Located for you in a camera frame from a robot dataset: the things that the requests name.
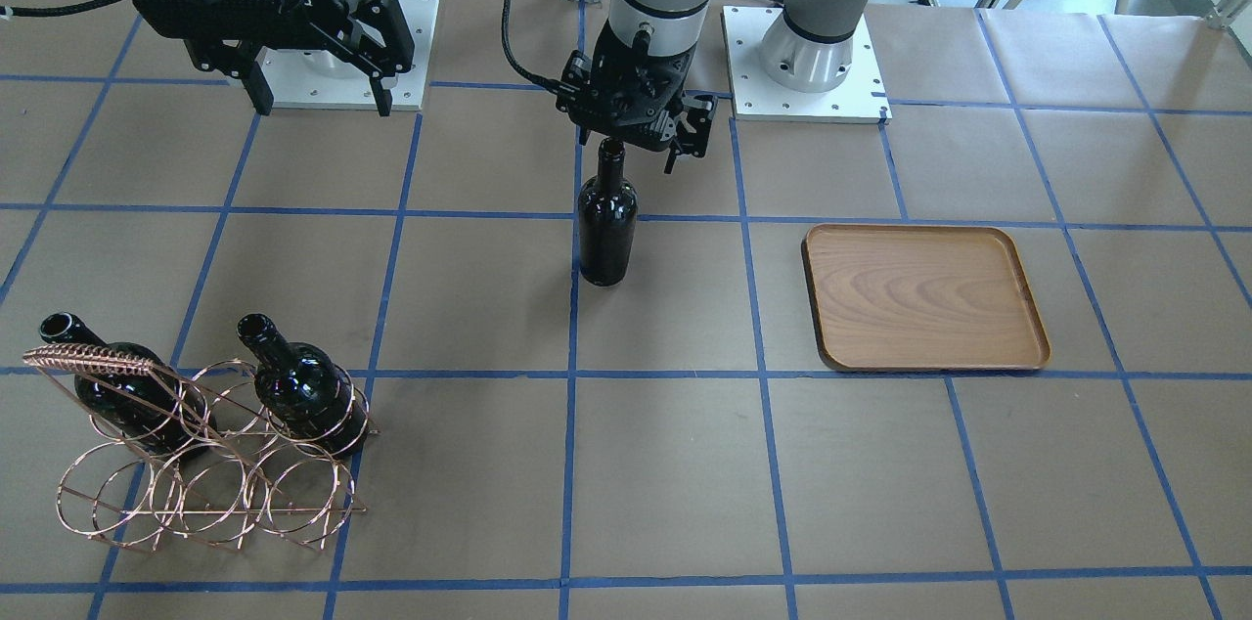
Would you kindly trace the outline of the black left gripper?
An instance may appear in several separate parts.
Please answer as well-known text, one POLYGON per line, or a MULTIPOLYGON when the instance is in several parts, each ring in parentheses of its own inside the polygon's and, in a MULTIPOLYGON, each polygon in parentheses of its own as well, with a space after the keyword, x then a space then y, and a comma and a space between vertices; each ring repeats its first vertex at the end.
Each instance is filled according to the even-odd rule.
POLYGON ((679 157, 702 159, 707 152, 717 98, 685 93, 694 48, 657 56, 649 33, 622 43, 603 25, 593 56, 572 51, 558 79, 558 111, 568 113, 586 145, 593 133, 645 152, 669 153, 665 173, 679 157))

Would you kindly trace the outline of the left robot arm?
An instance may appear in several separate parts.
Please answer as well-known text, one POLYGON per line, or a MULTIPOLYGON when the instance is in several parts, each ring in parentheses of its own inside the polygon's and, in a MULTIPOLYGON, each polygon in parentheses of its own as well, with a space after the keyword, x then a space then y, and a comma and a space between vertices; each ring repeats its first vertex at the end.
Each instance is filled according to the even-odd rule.
MULTIPOLYGON (((819 99, 841 88, 861 54, 855 35, 869 0, 762 0, 772 23, 747 38, 750 81, 819 99)), ((602 175, 623 170, 629 145, 702 157, 710 95, 685 89, 711 0, 608 0, 590 54, 573 51, 552 89, 582 138, 598 133, 602 175)))

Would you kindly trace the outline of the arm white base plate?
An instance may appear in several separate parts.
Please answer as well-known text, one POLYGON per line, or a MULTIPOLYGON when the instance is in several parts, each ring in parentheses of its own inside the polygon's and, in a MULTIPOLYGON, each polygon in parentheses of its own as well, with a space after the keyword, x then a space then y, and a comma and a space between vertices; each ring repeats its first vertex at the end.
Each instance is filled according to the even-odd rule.
POLYGON ((868 124, 891 119, 865 20, 850 39, 823 44, 799 36, 782 14, 782 8, 722 9, 739 119, 868 124))
MULTIPOLYGON (((411 70, 394 76, 392 108, 394 111, 423 111, 441 0, 399 0, 399 4, 413 33, 414 54, 411 70)), ((376 96, 364 73, 331 53, 270 49, 263 53, 262 71, 275 109, 376 111, 376 96)))

